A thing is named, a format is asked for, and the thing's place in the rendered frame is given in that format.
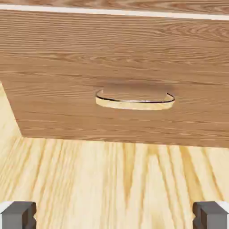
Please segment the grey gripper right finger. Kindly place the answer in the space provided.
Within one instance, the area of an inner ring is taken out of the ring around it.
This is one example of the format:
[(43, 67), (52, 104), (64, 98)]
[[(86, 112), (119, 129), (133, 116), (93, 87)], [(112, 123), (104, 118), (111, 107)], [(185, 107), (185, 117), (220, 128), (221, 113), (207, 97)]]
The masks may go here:
[(229, 229), (229, 203), (198, 201), (192, 207), (193, 229)]

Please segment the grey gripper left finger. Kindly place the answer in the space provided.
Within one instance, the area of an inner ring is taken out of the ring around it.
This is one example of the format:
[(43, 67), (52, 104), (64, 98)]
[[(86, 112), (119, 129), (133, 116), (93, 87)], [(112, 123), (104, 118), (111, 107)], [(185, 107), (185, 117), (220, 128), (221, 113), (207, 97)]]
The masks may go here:
[(0, 203), (0, 229), (36, 229), (36, 203), (4, 201)]

